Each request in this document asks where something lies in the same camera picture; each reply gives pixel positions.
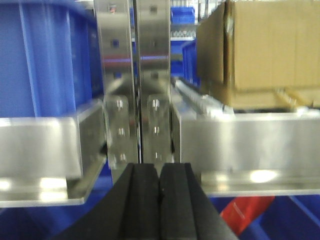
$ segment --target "blue storage crate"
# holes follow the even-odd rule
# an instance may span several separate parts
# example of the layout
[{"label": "blue storage crate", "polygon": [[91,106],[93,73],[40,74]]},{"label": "blue storage crate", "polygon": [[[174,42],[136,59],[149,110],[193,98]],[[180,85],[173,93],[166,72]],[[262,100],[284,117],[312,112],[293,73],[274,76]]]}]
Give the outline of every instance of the blue storage crate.
[{"label": "blue storage crate", "polygon": [[200,78],[197,74],[197,40],[193,40],[182,47],[183,54],[183,75],[184,79],[200,87]]},{"label": "blue storage crate", "polygon": [[91,77],[101,92],[96,40],[73,0],[0,0],[0,118],[73,113],[92,99]]},{"label": "blue storage crate", "polygon": [[182,61],[171,61],[171,76],[172,77],[184,76],[184,66]]},{"label": "blue storage crate", "polygon": [[135,12],[133,7],[130,7],[130,25],[135,25]]},{"label": "blue storage crate", "polygon": [[0,210],[0,239],[44,240],[57,235],[89,212],[111,188],[111,171],[106,164],[85,204],[3,208]]},{"label": "blue storage crate", "polygon": [[170,42],[171,54],[182,54],[183,45],[189,42],[190,41],[172,40]]},{"label": "blue storage crate", "polygon": [[171,7],[172,24],[194,24],[195,9],[192,6],[173,6]]},{"label": "blue storage crate", "polygon": [[[221,212],[232,198],[213,197]],[[318,240],[320,195],[276,196],[270,207],[239,236],[240,240]]]}]

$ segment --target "metal plate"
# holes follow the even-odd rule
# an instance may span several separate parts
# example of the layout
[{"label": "metal plate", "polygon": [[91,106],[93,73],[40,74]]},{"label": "metal plate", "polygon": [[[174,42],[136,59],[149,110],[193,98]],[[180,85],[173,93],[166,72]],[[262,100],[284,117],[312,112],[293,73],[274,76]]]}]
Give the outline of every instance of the metal plate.
[{"label": "metal plate", "polygon": [[109,166],[113,180],[127,163],[138,163],[136,93],[128,0],[95,0],[107,110]]},{"label": "metal plate", "polygon": [[[170,94],[170,2],[139,0],[134,3],[143,162],[161,165],[171,161],[169,128],[160,129],[161,126],[155,125],[150,118],[155,111],[148,106],[152,106],[153,100],[159,103],[162,114],[157,116],[157,121],[170,125],[166,107]],[[154,137],[155,127],[165,135]],[[161,157],[156,149],[162,149]]]},{"label": "metal plate", "polygon": [[101,101],[67,117],[0,119],[0,208],[85,202],[106,156]]},{"label": "metal plate", "polygon": [[175,160],[220,196],[320,192],[320,112],[200,114],[172,90]]}]

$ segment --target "aluminum frame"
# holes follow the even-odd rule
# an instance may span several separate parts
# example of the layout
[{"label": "aluminum frame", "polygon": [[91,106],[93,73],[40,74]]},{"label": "aluminum frame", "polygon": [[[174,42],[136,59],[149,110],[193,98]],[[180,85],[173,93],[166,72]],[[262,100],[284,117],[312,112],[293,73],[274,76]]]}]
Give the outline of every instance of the aluminum frame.
[{"label": "aluminum frame", "polygon": [[191,163],[207,194],[320,192],[319,110],[204,114],[178,91],[171,90],[174,159]]}]

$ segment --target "cardboard box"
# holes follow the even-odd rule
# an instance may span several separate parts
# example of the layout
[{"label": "cardboard box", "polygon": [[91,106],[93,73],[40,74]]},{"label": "cardboard box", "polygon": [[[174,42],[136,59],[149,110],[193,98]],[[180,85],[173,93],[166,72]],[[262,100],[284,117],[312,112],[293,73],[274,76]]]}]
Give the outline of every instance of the cardboard box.
[{"label": "cardboard box", "polygon": [[202,89],[224,102],[217,88],[230,96],[320,89],[320,1],[229,0],[198,27],[197,50]]}]

